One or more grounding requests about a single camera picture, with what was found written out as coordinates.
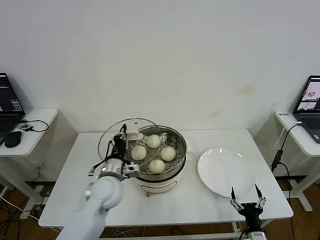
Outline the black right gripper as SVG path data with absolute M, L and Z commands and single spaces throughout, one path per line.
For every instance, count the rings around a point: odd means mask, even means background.
M 255 190 L 258 196 L 258 202 L 237 202 L 234 188 L 231 188 L 231 205 L 238 211 L 241 216 L 244 216 L 248 227 L 260 227 L 261 221 L 259 215 L 262 213 L 262 209 L 265 205 L 266 198 L 262 195 L 261 190 L 255 185 Z

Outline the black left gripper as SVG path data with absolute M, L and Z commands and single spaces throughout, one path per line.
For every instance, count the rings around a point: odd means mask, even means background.
M 114 141 L 114 156 L 120 160 L 127 160 L 127 125 L 124 123 L 119 130 L 119 134 L 115 135 L 113 138 Z

